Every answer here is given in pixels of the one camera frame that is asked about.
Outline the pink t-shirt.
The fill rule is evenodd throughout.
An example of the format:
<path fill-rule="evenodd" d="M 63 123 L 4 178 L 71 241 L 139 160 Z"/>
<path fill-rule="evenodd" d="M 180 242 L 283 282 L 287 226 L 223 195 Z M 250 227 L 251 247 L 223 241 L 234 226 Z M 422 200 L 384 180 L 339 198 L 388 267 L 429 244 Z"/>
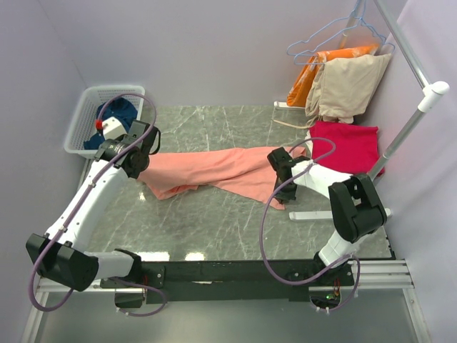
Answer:
<path fill-rule="evenodd" d="M 260 146 L 158 153 L 149 157 L 149 166 L 140 173 L 139 181 L 159 200 L 200 186 L 213 186 L 265 204 L 276 182 L 276 173 L 267 159 L 274 149 Z"/>

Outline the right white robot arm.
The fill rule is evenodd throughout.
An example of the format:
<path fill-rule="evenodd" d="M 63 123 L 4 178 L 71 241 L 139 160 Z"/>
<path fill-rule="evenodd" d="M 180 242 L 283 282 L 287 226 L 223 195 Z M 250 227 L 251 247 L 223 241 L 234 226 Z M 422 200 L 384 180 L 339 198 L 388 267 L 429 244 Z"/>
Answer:
<path fill-rule="evenodd" d="M 272 198 L 279 204 L 294 201 L 297 187 L 329 199 L 334 231 L 317 254 L 321 263 L 313 268 L 313 276 L 319 284 L 331 284 L 338 277 L 342 257 L 353 254 L 365 236 L 382 227 L 391 211 L 367 174 L 334 171 L 305 156 L 293 158 L 283 147 L 274 149 L 267 159 L 276 173 Z"/>

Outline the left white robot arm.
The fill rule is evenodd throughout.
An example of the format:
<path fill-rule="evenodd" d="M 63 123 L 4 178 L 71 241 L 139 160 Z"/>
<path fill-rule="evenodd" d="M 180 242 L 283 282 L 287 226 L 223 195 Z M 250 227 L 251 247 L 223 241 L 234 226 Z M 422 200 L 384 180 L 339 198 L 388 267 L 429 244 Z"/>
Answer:
<path fill-rule="evenodd" d="M 161 132 L 134 121 L 125 135 L 106 139 L 96 152 L 82 186 L 64 213 L 43 235 L 32 234 L 26 250 L 37 273 L 82 292 L 97 279 L 117 277 L 135 287 L 143 277 L 141 257 L 125 249 L 89 253 L 90 238 L 107 205 L 128 179 L 138 179 L 159 151 Z"/>

